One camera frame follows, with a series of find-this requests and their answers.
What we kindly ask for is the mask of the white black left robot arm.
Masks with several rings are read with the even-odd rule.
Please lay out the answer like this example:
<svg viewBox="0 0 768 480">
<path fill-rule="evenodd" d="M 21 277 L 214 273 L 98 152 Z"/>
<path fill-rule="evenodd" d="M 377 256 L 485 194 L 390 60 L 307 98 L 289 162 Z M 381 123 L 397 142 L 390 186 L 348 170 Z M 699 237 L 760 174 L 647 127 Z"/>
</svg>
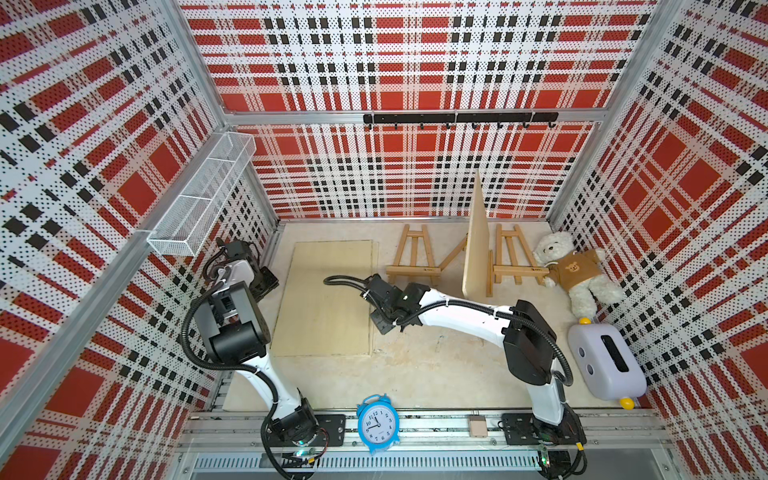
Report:
<svg viewBox="0 0 768 480">
<path fill-rule="evenodd" d="M 197 367 L 240 373 L 266 407 L 265 435 L 294 445 L 311 443 L 320 426 L 300 390 L 283 382 L 269 356 L 271 332 L 258 302 L 279 281 L 249 241 L 216 241 L 218 251 L 203 266 L 209 288 L 190 304 L 181 345 Z"/>
</svg>

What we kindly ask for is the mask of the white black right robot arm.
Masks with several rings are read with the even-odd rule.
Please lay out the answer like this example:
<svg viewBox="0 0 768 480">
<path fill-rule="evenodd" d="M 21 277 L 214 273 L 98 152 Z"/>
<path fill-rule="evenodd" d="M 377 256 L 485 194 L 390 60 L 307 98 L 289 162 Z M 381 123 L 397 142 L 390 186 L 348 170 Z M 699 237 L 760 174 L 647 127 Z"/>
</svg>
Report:
<svg viewBox="0 0 768 480">
<path fill-rule="evenodd" d="M 440 327 L 500 348 L 511 375 L 526 385 L 534 438 L 552 445 L 586 445 L 580 418 L 565 395 L 574 382 L 573 370 L 554 330 L 532 303 L 486 305 L 419 283 L 400 289 L 377 274 L 357 289 L 373 307 L 371 319 L 382 334 L 408 326 Z"/>
</svg>

